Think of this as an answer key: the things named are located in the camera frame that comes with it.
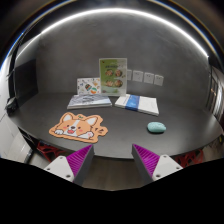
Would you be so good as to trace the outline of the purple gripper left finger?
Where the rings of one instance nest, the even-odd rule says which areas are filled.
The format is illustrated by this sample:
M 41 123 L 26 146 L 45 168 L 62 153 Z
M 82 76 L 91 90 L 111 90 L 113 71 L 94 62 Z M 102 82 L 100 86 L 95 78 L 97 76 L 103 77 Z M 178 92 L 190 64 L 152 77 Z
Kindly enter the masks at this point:
M 69 156 L 59 156 L 45 171 L 81 186 L 94 156 L 94 146 L 88 145 Z

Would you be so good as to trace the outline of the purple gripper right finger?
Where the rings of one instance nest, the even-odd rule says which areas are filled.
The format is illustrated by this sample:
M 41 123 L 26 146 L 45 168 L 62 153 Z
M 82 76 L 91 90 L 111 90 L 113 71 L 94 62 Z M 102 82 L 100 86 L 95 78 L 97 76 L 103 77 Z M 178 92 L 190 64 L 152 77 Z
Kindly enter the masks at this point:
M 170 156 L 159 156 L 136 144 L 132 145 L 132 155 L 145 185 L 182 169 Z

